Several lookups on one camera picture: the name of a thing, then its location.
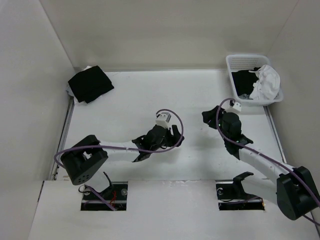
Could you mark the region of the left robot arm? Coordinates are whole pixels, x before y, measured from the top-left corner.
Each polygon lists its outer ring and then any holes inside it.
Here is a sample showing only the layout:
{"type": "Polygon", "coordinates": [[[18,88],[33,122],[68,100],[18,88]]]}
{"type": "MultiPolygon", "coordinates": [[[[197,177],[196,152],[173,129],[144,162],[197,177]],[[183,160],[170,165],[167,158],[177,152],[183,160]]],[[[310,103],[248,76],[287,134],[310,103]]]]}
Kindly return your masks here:
{"type": "Polygon", "coordinates": [[[74,147],[76,150],[65,152],[60,160],[73,185],[85,184],[94,189],[100,199],[108,199],[112,195],[113,184],[102,168],[105,163],[129,162],[138,163],[148,159],[155,151],[179,147],[185,137],[176,125],[165,128],[155,125],[145,135],[129,142],[113,143],[116,147],[103,149],[94,134],[88,135],[74,147]]]}

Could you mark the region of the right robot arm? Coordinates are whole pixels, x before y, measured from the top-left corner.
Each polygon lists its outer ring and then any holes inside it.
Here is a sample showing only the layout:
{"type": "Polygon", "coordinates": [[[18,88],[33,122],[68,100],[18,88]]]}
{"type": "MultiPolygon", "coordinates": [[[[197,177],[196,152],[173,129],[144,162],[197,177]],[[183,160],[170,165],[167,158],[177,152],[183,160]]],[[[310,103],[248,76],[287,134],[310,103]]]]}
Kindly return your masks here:
{"type": "Polygon", "coordinates": [[[281,163],[253,149],[254,142],[242,133],[242,123],[234,112],[226,112],[217,105],[201,115],[205,124],[220,133],[230,155],[266,176],[258,181],[249,180],[252,172],[234,177],[231,190],[236,197],[256,195],[265,198],[292,221],[319,208],[320,194],[306,167],[281,163]]]}

